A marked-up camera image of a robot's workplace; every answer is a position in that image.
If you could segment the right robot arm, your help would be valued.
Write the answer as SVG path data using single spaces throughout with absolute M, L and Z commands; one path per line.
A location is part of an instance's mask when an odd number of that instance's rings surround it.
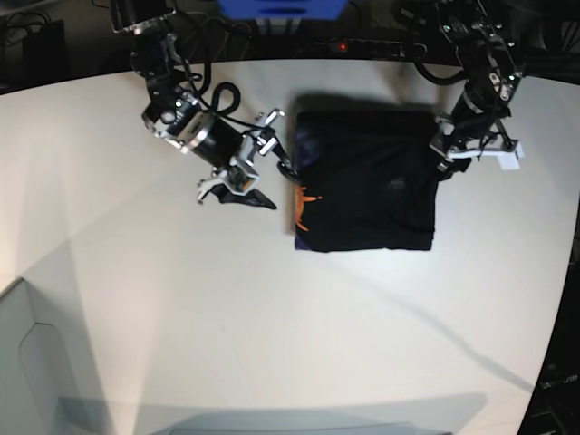
M 203 72 L 191 71 L 169 19 L 188 22 L 202 37 L 200 25 L 165 1 L 112 1 L 112 28 L 132 38 L 130 65 L 145 83 L 150 103 L 142 113 L 147 129 L 181 153 L 194 154 L 210 167 L 198 183 L 198 203 L 215 196 L 222 204 L 241 204 L 274 210 L 276 204 L 260 192 L 255 158 L 274 153 L 280 173 L 291 181 L 298 173 L 276 135 L 280 109 L 239 121 L 232 114 L 241 104 L 241 92 L 232 82 L 211 85 L 212 62 L 203 60 Z

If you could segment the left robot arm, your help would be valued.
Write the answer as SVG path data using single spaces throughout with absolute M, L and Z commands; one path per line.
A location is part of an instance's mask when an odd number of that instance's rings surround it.
M 509 135 L 504 119 L 522 78 L 522 67 L 492 21 L 483 1 L 413 1 L 408 41 L 437 31 L 454 49 L 460 70 L 448 77 L 432 74 L 421 58 L 418 73 L 439 86 L 459 82 L 464 88 L 449 113 L 436 117 L 439 130 L 430 142 L 438 158 L 439 180 L 468 169 L 472 160 L 493 158 L 503 170 L 519 169 L 524 157 L 519 140 Z

